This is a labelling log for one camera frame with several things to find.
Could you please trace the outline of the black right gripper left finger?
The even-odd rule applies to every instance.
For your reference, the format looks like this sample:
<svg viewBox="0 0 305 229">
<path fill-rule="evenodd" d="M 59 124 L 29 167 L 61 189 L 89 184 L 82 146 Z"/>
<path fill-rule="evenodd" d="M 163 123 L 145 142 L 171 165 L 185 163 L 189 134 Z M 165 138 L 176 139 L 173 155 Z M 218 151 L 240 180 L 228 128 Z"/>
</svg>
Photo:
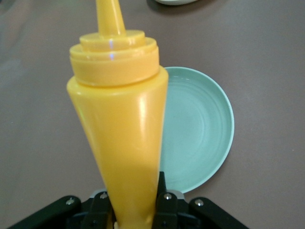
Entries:
<svg viewBox="0 0 305 229">
<path fill-rule="evenodd" d="M 82 221 L 83 229 L 113 229 L 112 205 L 106 191 L 97 193 Z"/>
</svg>

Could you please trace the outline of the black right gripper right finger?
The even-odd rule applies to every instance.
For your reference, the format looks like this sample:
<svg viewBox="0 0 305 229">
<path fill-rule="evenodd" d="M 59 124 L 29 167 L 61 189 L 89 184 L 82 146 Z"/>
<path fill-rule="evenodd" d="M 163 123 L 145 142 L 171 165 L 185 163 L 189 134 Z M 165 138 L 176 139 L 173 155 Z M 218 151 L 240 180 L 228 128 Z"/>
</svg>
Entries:
<svg viewBox="0 0 305 229">
<path fill-rule="evenodd" d="M 190 229 L 189 207 L 184 195 L 179 191 L 168 190 L 165 173 L 159 173 L 156 209 L 153 229 Z"/>
</svg>

